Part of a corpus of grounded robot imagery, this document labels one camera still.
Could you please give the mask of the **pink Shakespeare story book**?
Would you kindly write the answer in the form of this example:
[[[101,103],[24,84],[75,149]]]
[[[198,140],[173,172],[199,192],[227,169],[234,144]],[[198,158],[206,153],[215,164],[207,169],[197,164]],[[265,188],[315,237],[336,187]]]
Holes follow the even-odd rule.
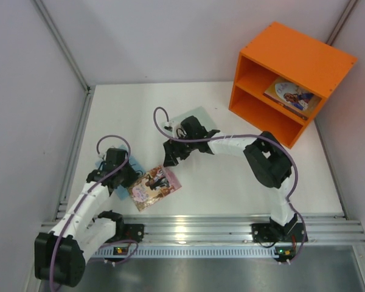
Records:
[[[145,172],[128,189],[128,193],[139,212],[146,210],[169,194],[181,188],[175,174],[164,166]]]

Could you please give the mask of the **dark cover paperback book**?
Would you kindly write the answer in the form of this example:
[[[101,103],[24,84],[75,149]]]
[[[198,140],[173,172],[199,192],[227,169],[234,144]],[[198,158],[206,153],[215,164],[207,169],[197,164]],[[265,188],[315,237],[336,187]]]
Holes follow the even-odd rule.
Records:
[[[265,97],[271,99],[272,101],[276,102],[277,104],[279,104],[280,106],[282,106],[283,108],[287,109],[289,112],[299,116],[300,118],[302,118],[303,120],[308,120],[308,117],[305,116],[304,114],[300,113],[297,109],[295,109],[292,106],[289,106],[287,103],[284,103],[283,101],[279,100],[278,98],[275,97],[271,97],[270,95],[264,93],[263,94]]]

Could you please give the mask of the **orange Othello book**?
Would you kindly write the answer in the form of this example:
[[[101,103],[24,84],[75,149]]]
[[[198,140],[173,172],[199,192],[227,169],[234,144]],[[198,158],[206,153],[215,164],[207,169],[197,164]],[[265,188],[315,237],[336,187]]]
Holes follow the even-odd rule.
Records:
[[[278,77],[263,92],[287,103],[310,118],[321,98],[289,80]]]

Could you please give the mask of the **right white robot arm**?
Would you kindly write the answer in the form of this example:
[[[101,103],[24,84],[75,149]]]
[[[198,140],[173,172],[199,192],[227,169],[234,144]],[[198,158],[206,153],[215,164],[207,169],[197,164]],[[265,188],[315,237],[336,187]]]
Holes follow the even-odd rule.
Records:
[[[271,215],[267,236],[260,242],[284,242],[291,239],[297,226],[297,213],[290,206],[289,197],[296,188],[294,162],[277,139],[268,131],[260,135],[226,135],[220,130],[206,130],[195,116],[177,122],[166,121],[163,129],[167,141],[164,167],[174,167],[197,150],[209,155],[231,155],[246,161],[258,182],[271,191]]]

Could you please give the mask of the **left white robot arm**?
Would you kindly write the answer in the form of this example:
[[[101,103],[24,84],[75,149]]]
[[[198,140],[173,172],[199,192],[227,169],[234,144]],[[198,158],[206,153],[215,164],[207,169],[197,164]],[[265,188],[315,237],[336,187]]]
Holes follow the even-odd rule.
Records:
[[[138,244],[144,237],[143,224],[128,224],[123,215],[100,208],[119,186],[129,187],[138,179],[130,152],[109,148],[100,166],[88,174],[72,207],[49,231],[34,241],[34,275],[39,280],[75,287],[86,264],[98,249],[110,244]]]

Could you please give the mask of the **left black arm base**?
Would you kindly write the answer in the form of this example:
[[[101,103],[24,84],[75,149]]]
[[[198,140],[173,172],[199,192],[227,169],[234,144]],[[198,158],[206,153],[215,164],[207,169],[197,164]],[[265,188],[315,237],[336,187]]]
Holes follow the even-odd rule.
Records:
[[[134,240],[138,243],[142,242],[144,227],[143,224],[124,224],[119,240]]]

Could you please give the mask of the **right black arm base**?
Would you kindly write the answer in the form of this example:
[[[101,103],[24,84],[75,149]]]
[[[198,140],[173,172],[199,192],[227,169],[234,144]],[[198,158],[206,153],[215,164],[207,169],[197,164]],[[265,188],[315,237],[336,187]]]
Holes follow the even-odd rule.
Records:
[[[279,242],[278,237],[270,230],[269,223],[254,223],[251,225],[252,240],[263,248],[272,248]]]

